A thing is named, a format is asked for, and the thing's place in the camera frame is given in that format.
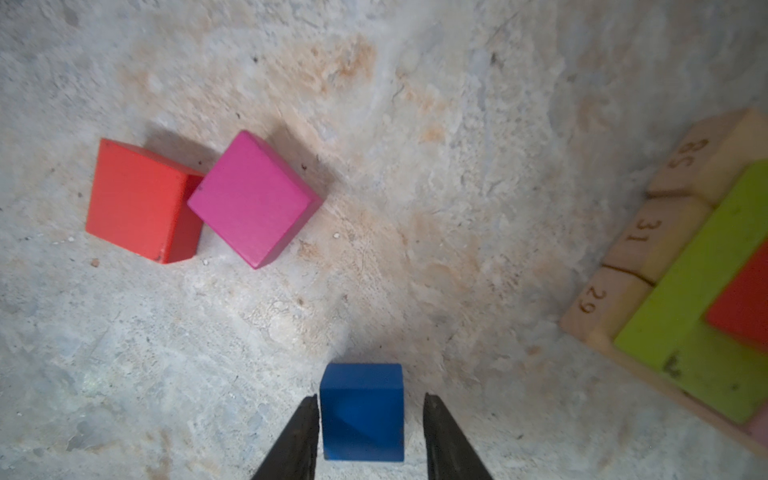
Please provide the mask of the natural wood block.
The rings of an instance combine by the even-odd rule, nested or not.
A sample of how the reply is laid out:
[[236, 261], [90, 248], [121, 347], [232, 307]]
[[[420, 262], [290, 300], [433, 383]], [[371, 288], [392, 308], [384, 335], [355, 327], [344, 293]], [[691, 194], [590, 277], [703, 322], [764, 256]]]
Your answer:
[[767, 447], [738, 425], [619, 351], [613, 338], [642, 304], [652, 286], [631, 273], [601, 267], [586, 283], [559, 322], [560, 328], [622, 366], [659, 393], [718, 429], [752, 453], [765, 458]]
[[658, 283], [713, 208], [693, 197], [647, 200], [602, 260], [607, 267]]
[[767, 158], [767, 116], [747, 108], [695, 123], [646, 189], [718, 205], [750, 164]]

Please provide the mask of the pink wood block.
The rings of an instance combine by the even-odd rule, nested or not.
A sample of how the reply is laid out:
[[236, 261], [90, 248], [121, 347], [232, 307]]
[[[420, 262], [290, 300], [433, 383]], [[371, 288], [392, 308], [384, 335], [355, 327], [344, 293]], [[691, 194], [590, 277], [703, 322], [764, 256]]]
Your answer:
[[763, 447], [768, 447], [768, 404], [764, 403], [746, 425], [749, 436]]

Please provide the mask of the red arch wood block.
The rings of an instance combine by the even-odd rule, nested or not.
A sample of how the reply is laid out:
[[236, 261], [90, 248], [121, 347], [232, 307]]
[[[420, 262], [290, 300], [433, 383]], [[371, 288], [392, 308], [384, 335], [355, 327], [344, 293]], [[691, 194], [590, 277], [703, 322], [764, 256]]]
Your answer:
[[767, 352], [767, 241], [721, 292], [705, 319], [739, 342]]

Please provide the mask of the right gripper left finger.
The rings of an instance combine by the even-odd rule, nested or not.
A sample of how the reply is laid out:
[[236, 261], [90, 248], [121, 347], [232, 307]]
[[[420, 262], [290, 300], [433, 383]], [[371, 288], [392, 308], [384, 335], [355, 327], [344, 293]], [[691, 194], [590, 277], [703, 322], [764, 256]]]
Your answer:
[[252, 480], [315, 478], [320, 409], [316, 395], [305, 397], [251, 477]]

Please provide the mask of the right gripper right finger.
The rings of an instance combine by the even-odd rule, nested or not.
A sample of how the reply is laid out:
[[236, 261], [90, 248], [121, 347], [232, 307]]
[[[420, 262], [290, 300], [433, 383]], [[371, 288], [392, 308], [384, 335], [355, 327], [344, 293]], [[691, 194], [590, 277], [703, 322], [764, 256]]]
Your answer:
[[492, 480], [439, 396], [425, 394], [422, 416], [429, 480]]

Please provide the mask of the magenta wood cube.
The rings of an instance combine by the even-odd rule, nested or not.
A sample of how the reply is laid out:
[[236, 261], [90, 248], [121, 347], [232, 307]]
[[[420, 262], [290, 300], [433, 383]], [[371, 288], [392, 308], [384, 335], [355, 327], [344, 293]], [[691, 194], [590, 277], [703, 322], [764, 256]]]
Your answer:
[[187, 201], [249, 266], [273, 262], [323, 199], [262, 138], [240, 131]]

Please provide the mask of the lime green wood block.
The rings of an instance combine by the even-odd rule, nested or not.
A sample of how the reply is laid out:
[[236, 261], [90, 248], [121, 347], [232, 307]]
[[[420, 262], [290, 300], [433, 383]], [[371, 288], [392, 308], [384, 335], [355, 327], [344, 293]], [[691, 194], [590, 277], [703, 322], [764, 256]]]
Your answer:
[[705, 315], [767, 238], [767, 163], [747, 167], [664, 274], [615, 347], [736, 424], [767, 400], [767, 356]]

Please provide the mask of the blue wood cube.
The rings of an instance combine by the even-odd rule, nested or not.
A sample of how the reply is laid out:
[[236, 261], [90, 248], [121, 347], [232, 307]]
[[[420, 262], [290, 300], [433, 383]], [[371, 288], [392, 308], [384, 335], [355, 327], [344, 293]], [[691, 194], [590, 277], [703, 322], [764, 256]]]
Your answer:
[[320, 408], [325, 459], [405, 459], [404, 378], [400, 364], [328, 364], [320, 383]]

